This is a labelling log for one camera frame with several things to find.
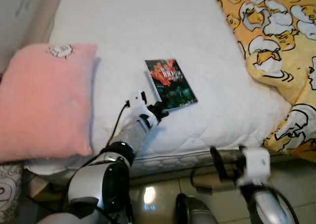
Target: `cartoon print fabric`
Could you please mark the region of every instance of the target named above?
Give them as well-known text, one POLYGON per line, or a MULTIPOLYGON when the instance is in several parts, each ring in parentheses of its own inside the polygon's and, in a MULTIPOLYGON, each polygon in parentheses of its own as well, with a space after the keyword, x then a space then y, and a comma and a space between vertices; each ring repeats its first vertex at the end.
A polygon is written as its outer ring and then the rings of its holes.
POLYGON ((217 0, 249 74, 293 108, 264 145, 316 162, 316 0, 217 0))

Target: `tiled floor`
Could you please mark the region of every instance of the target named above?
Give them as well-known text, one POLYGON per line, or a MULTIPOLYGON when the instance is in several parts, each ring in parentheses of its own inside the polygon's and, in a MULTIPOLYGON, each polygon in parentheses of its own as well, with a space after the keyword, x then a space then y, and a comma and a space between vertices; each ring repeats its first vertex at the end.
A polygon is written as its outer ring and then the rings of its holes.
MULTIPOLYGON (((218 183, 217 176, 200 177, 197 182, 218 183)), ((316 165, 305 161, 290 161, 272 165, 270 185, 280 190, 294 207, 301 224, 316 224, 316 165)), ((135 222, 137 224, 174 224, 175 198, 178 193, 202 200, 221 224, 249 224, 244 199, 235 191, 213 195, 197 193, 189 178, 133 187, 135 222)))

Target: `book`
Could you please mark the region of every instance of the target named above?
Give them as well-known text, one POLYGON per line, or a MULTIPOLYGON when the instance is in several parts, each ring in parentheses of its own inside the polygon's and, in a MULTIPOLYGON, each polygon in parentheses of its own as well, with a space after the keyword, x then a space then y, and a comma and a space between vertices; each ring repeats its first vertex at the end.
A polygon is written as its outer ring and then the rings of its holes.
POLYGON ((153 87, 165 110, 197 102, 175 59, 145 60, 153 87))

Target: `white mattress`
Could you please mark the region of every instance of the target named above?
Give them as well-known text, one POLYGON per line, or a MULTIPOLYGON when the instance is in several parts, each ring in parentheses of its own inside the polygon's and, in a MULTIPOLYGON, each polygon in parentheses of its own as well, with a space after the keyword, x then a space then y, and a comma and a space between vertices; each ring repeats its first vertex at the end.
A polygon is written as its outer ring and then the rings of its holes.
MULTIPOLYGON (((178 61, 198 103, 171 112, 152 131, 133 175, 191 166, 210 146, 260 146, 290 109, 274 88, 248 75, 216 0, 61 0, 50 42, 99 45, 92 91, 95 153, 132 92, 142 89, 149 103, 156 101, 144 60, 178 61)), ((27 167, 47 175, 82 163, 73 160, 37 160, 27 167)))

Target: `patterned fabric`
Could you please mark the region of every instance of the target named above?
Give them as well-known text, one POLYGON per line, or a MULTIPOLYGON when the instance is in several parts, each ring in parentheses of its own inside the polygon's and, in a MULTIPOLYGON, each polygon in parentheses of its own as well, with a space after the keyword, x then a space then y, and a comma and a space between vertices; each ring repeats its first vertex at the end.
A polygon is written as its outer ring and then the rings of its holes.
POLYGON ((316 162, 316 0, 217 0, 249 74, 293 108, 264 145, 316 162))
POLYGON ((0 165, 0 223, 16 217, 21 193, 22 165, 0 165))

